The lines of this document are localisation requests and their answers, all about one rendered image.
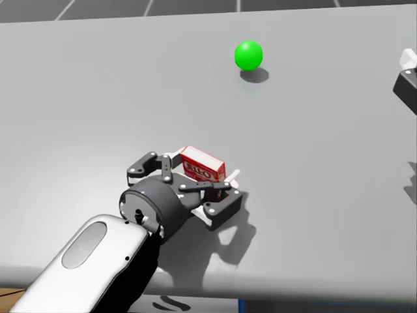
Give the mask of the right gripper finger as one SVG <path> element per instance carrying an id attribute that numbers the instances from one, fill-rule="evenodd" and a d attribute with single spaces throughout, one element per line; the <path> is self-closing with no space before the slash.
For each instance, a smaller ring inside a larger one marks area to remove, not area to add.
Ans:
<path id="1" fill-rule="evenodd" d="M 393 92 L 417 115 L 417 53 L 411 48 L 403 50 L 399 65 L 401 71 L 395 81 Z"/>

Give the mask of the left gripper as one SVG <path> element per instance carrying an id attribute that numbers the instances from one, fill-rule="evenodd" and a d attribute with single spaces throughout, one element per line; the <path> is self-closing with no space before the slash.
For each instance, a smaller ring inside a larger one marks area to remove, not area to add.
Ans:
<path id="1" fill-rule="evenodd" d="M 205 223 L 210 231 L 218 229 L 237 213 L 243 194 L 238 189 L 234 170 L 224 181 L 195 181 L 172 169 L 182 164 L 185 147 L 172 153 L 151 151 L 143 155 L 126 171 L 128 186 L 119 200 L 121 216 L 136 222 L 136 211 L 144 216 L 141 225 L 152 233 L 163 231 L 162 242 L 167 242 L 193 215 Z M 156 170 L 161 176 L 152 175 Z"/>

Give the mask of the red carton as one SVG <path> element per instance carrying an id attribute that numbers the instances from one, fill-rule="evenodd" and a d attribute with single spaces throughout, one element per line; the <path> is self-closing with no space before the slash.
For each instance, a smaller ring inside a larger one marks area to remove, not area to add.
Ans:
<path id="1" fill-rule="evenodd" d="M 225 163 L 192 146 L 180 152 L 184 172 L 196 181 L 220 182 L 225 179 Z"/>

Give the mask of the green ball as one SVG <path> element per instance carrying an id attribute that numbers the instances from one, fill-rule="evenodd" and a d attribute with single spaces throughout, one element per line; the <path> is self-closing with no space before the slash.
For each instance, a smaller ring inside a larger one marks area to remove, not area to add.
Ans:
<path id="1" fill-rule="evenodd" d="M 236 66 L 241 70 L 255 70 L 263 62 L 263 49 L 255 41 L 243 41 L 235 48 L 234 60 Z"/>

